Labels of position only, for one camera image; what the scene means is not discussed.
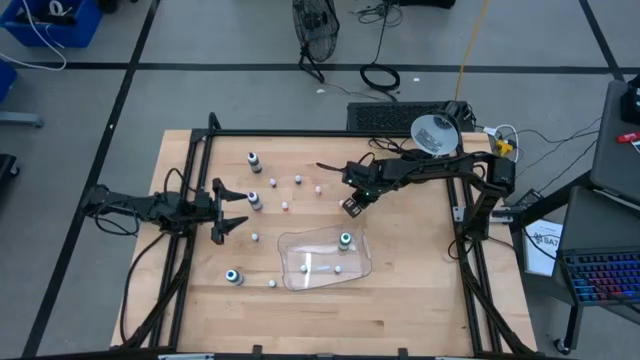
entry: blue bin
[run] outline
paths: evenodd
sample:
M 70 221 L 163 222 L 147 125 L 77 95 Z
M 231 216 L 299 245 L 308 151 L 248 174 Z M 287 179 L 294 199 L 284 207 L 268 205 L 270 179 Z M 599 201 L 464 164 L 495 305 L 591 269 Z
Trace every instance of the blue bin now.
M 16 71 L 9 64 L 0 60 L 0 102 L 7 96 L 16 76 L 18 76 Z
M 36 29 L 52 46 L 57 43 L 64 47 L 83 48 L 89 46 L 93 35 L 96 33 L 102 13 L 95 0 L 58 0 L 64 9 L 73 6 L 75 9 L 76 24 L 71 26 L 51 25 L 49 34 L 45 24 L 37 24 Z M 36 14 L 42 8 L 49 9 L 49 0 L 27 0 L 31 14 Z M 0 17 L 0 26 L 7 29 L 24 46 L 47 46 L 33 31 L 30 24 L 16 23 L 20 9 L 23 8 L 22 0 L 12 0 L 11 4 Z

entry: fan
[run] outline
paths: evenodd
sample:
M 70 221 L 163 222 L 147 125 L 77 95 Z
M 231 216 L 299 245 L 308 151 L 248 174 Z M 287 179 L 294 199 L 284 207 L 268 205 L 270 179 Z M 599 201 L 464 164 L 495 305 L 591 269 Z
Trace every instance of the fan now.
M 333 0 L 293 0 L 293 24 L 300 42 L 298 66 L 324 83 L 316 62 L 327 60 L 336 49 L 340 23 Z M 305 58 L 311 67 L 303 64 Z

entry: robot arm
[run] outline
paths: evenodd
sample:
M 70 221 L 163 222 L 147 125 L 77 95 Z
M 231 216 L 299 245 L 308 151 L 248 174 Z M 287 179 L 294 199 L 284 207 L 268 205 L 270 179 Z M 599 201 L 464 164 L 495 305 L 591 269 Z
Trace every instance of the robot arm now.
M 473 171 L 474 167 L 482 163 L 486 167 L 486 180 Z M 349 161 L 342 169 L 317 165 L 342 172 L 342 182 L 356 189 L 343 204 L 351 217 L 358 216 L 381 195 L 409 184 L 436 179 L 464 179 L 480 191 L 480 196 L 465 211 L 463 234 L 478 240 L 486 239 L 491 210 L 500 198 L 513 192 L 515 183 L 515 164 L 509 159 L 486 152 L 413 161 L 402 158 L 382 159 L 373 160 L 369 165 Z
M 213 192 L 215 198 L 211 198 L 208 192 L 198 191 L 193 201 L 186 201 L 177 192 L 132 197 L 112 192 L 104 185 L 96 185 L 85 194 L 81 206 L 83 214 L 89 217 L 110 213 L 133 216 L 158 225 L 162 232 L 176 235 L 185 235 L 193 224 L 213 222 L 211 240 L 222 245 L 224 235 L 248 219 L 246 216 L 225 219 L 222 200 L 236 201 L 245 199 L 247 195 L 227 190 L 218 178 L 213 180 Z

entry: black keyboard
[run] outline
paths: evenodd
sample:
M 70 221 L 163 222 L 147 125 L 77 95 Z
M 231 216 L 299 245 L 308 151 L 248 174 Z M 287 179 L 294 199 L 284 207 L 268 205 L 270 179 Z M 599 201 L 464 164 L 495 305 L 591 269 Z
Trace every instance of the black keyboard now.
M 411 130 L 411 124 L 422 115 L 429 114 L 442 107 L 444 101 L 434 102 L 406 102 L 406 103 L 349 103 L 347 106 L 347 130 L 371 132 L 406 132 Z M 473 112 L 467 103 L 460 102 L 473 117 Z M 473 132 L 472 121 L 468 119 L 459 124 L 462 131 Z
M 640 303 L 640 247 L 596 250 L 563 250 L 563 276 L 577 304 Z

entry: wooden tabletop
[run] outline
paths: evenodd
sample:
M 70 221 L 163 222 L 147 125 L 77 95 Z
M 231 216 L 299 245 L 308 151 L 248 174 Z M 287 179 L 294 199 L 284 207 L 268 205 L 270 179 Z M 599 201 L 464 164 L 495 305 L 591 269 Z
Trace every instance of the wooden tabletop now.
M 170 168 L 184 167 L 189 136 L 190 131 L 165 132 L 151 192 L 161 191 Z M 486 134 L 464 134 L 463 139 L 467 152 L 489 150 Z M 210 240 L 211 224 L 199 226 L 178 351 L 247 353 L 259 344 L 265 353 L 279 354 L 395 355 L 400 347 L 416 356 L 473 354 L 459 267 L 447 256 L 454 235 L 444 180 L 390 192 L 356 219 L 367 235 L 372 257 L 373 270 L 367 277 L 298 292 L 282 286 L 277 247 L 281 234 L 350 219 L 338 201 L 353 189 L 341 183 L 341 174 L 315 163 L 342 167 L 368 151 L 376 158 L 396 156 L 373 150 L 367 140 L 214 138 L 207 186 L 219 177 L 229 190 L 257 192 L 264 208 L 255 212 L 247 201 L 224 203 L 225 217 L 246 215 L 249 220 L 222 246 Z M 406 147 L 412 146 L 408 141 Z M 260 174 L 252 173 L 247 164 L 251 151 L 263 164 Z M 302 176 L 301 185 L 294 182 L 296 174 Z M 277 179 L 277 188 L 270 187 L 270 178 Z M 173 177 L 169 190 L 178 191 L 179 186 L 179 178 Z M 322 195 L 315 194 L 316 186 L 322 187 Z M 281 208 L 283 201 L 289 203 L 287 212 Z M 252 233 L 260 235 L 259 242 L 251 239 Z M 491 225 L 490 234 L 511 243 L 504 225 Z M 157 235 L 157 227 L 143 225 L 134 257 Z M 132 277 L 126 316 L 129 336 L 157 300 L 167 244 L 168 237 L 149 251 Z M 515 254 L 495 242 L 483 245 L 494 303 L 521 340 L 535 349 Z M 242 286 L 227 282 L 228 269 L 244 275 Z M 271 279 L 278 282 L 277 288 L 267 286 Z M 482 325 L 484 312 L 479 304 L 476 307 Z M 172 316 L 171 304 L 161 344 L 167 343 Z M 485 326 L 482 332 L 484 348 L 490 349 Z M 120 342 L 115 331 L 113 343 Z

